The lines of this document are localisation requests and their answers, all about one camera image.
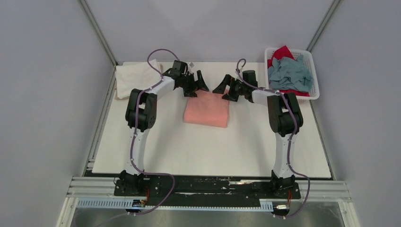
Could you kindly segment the salmon pink t shirt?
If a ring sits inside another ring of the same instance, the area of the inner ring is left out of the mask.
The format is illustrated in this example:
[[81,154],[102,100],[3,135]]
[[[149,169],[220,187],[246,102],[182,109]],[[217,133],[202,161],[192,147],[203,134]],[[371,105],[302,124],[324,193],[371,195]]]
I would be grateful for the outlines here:
[[183,122],[211,127],[226,128],[229,118],[229,101],[222,94],[197,91],[196,97],[188,98]]

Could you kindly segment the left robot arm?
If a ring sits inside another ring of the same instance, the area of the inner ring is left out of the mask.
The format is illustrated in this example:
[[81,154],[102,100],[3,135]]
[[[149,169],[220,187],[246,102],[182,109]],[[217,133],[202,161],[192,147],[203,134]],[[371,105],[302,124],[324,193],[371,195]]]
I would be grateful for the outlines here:
[[184,97],[197,97],[197,91],[209,90],[201,70],[192,73],[187,63],[175,60],[171,68],[160,74],[156,84],[131,91],[125,113],[131,141],[126,164],[117,181],[118,192],[132,196],[144,192],[144,177],[147,175],[144,152],[150,129],[157,119],[157,102],[176,88],[183,90]]

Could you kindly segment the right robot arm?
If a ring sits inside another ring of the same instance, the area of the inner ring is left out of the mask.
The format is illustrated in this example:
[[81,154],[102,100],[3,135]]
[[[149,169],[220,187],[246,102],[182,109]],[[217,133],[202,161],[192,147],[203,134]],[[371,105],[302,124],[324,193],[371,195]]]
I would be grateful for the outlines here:
[[291,152],[296,136],[303,126],[303,116],[296,95],[259,87],[254,70],[246,70],[238,79],[226,74],[212,91],[222,99],[236,102],[240,96],[254,104],[265,105],[271,130],[276,138],[276,154],[268,191],[283,197],[295,187],[295,173],[291,167]]

